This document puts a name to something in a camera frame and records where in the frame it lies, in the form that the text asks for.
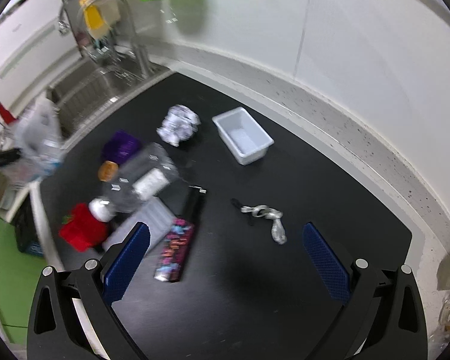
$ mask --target blue textured pad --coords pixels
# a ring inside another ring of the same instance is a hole
[[[330,296],[345,305],[350,299],[348,272],[312,223],[303,228],[303,246]]]
[[[150,231],[147,225],[142,224],[103,278],[102,297],[105,303],[111,305],[123,298],[149,246]]]

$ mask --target faucet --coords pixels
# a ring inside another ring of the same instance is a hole
[[[62,36],[67,35],[71,29],[70,25],[65,21],[65,5],[68,4],[70,0],[64,0],[62,7],[60,8],[60,13],[58,14],[58,32]]]
[[[94,3],[98,2],[98,1],[100,1],[100,0],[88,0],[85,4],[83,4],[80,7],[80,9],[78,11],[78,15],[77,15],[79,26],[82,26],[84,23],[83,13],[84,13],[85,9],[87,9],[90,5],[93,5]],[[132,52],[133,52],[133,54],[132,53],[128,53],[128,54],[135,56],[135,60],[137,61],[138,65],[139,65],[142,77],[145,79],[149,78],[150,76],[152,76],[154,71],[152,69],[152,64],[149,60],[147,51],[145,50],[144,47],[140,46],[139,36],[137,34],[137,30],[135,29],[135,24],[133,23],[133,17],[132,17],[130,5],[128,4],[128,2],[126,0],[118,0],[118,2],[121,3],[121,5],[123,6],[123,8],[125,9],[125,12],[127,14],[128,37],[129,37],[130,45],[132,47]],[[85,33],[87,34],[87,36],[90,40],[90,44],[93,45],[94,40],[90,36],[90,33],[87,30],[85,30]],[[104,38],[102,38],[101,41],[105,45],[103,48],[97,49],[93,46],[89,46],[89,48],[86,49],[89,57],[96,63],[102,59],[106,59],[109,56],[111,57],[111,60],[114,63],[119,62],[120,56],[119,56],[119,53],[115,50],[116,40],[115,40],[115,36],[114,36],[113,32],[109,31],[108,35],[106,35]]]

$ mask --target red object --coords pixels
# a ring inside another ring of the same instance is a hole
[[[8,109],[6,109],[2,103],[0,103],[0,116],[2,117],[3,121],[6,125],[9,125],[10,123],[17,120]]]
[[[77,251],[82,252],[105,241],[108,230],[106,223],[96,220],[88,206],[80,203],[73,208],[68,222],[58,234]]]

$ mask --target white label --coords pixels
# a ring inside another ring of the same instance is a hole
[[[140,196],[140,200],[145,202],[160,192],[168,184],[168,180],[162,171],[158,168],[154,168],[138,179],[135,184],[133,184],[133,189]]]

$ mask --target white bottle cap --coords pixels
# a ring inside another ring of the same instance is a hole
[[[96,220],[110,222],[115,216],[113,204],[107,198],[96,198],[88,204],[88,209]]]

